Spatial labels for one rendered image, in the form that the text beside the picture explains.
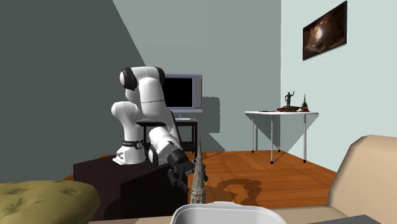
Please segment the grey spire tower figure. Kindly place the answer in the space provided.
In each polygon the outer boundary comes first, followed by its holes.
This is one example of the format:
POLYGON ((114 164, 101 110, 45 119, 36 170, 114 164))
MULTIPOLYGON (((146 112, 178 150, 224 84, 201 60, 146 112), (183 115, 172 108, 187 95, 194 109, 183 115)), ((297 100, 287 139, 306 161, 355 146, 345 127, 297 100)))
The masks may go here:
POLYGON ((193 175, 193 183, 190 190, 191 204, 205 204, 206 203, 206 188, 202 172, 202 150, 201 137, 198 139, 197 157, 195 162, 195 172, 193 175))

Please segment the olive green cushion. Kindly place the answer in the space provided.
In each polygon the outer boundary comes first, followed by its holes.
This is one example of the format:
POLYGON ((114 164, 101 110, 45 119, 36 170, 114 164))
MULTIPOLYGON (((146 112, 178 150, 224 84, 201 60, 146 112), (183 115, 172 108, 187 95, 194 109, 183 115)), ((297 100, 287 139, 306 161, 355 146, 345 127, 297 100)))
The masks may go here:
POLYGON ((0 224, 88 224, 100 204, 96 188, 78 181, 0 184, 0 224))

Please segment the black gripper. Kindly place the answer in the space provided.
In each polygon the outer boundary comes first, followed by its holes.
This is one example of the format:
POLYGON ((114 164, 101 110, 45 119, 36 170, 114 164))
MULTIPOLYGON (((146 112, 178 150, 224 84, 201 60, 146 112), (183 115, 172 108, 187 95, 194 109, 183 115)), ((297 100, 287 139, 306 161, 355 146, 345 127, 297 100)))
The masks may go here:
MULTIPOLYGON (((167 176, 172 186, 177 186, 185 193, 188 192, 188 185, 183 181, 183 178, 191 173, 194 173, 195 164, 189 160, 183 150, 173 151, 167 158, 168 163, 172 169, 168 170, 167 176)), ((205 171, 206 166, 202 164, 203 179, 208 181, 208 176, 205 171)))

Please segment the white table with figures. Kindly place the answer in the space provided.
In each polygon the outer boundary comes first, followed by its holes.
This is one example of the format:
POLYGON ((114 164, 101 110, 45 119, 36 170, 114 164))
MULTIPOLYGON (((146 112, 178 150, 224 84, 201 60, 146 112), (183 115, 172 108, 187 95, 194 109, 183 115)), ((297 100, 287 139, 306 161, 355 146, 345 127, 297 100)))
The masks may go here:
POLYGON ((318 112, 309 111, 308 105, 306 102, 306 97, 303 97, 303 104, 302 106, 291 106, 291 97, 294 96, 294 92, 291 94, 288 92, 287 95, 284 96, 284 100, 286 101, 286 105, 277 108, 276 111, 245 111, 244 114, 246 116, 251 116, 251 123, 252 123, 252 143, 251 143, 251 153, 256 151, 256 125, 254 122, 255 115, 266 115, 270 116, 270 142, 271 142, 271 149, 270 149, 270 163, 274 163, 274 117, 279 117, 279 137, 281 137, 281 116, 282 115, 302 115, 303 116, 303 163, 307 162, 307 115, 319 115, 318 112))

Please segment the white plastic container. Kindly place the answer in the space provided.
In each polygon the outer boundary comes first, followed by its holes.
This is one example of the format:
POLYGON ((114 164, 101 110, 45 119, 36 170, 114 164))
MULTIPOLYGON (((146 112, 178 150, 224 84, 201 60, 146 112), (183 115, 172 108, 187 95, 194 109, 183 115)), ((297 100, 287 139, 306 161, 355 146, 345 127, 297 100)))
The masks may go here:
POLYGON ((287 224, 276 212, 264 207, 234 202, 187 204, 176 209, 170 224, 287 224))

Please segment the dark robot stand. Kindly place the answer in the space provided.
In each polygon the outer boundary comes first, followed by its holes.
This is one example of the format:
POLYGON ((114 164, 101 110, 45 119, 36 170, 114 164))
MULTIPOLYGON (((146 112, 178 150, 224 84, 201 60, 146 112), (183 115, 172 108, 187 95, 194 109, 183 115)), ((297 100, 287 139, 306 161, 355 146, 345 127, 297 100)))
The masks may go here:
POLYGON ((120 165, 113 157, 73 165, 73 179, 94 186, 101 204, 94 221, 171 216, 188 203, 188 193, 172 186, 169 165, 150 161, 120 165))

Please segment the dark television table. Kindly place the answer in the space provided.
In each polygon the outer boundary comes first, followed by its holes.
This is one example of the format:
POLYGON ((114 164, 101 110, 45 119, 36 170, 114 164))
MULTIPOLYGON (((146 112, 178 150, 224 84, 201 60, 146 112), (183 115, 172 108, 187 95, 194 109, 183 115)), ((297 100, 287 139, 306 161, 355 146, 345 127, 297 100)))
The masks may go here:
MULTIPOLYGON (((148 118, 139 120, 137 122, 140 126, 144 127, 144 142, 145 150, 148 152, 150 148, 149 132, 155 127, 165 127, 161 122, 150 120, 148 118)), ((198 123, 194 118, 177 118, 176 125, 180 133, 179 139, 181 140, 181 146, 185 152, 197 152, 198 147, 198 123)))

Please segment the grey television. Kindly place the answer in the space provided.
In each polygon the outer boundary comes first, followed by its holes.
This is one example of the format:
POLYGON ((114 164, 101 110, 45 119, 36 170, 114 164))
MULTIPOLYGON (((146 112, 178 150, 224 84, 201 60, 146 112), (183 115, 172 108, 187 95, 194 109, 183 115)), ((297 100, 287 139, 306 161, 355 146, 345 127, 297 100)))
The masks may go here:
POLYGON ((201 74, 166 74, 162 89, 166 106, 173 113, 202 112, 201 74))

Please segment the dark grey flat tablet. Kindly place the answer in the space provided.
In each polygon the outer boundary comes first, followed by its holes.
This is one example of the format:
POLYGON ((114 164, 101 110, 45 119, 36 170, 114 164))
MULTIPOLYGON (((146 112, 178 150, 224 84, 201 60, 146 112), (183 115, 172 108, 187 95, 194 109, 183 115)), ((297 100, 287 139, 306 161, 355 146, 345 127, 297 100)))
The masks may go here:
POLYGON ((326 220, 311 224, 381 224, 379 221, 363 214, 334 220, 326 220))

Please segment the dark brown wall picture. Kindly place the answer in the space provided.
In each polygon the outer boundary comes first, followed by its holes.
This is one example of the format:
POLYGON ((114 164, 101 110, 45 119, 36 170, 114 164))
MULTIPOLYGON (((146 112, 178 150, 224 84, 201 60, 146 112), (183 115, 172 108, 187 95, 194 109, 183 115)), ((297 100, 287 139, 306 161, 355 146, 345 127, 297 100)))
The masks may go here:
POLYGON ((347 43, 347 1, 325 13, 302 31, 302 60, 347 43))

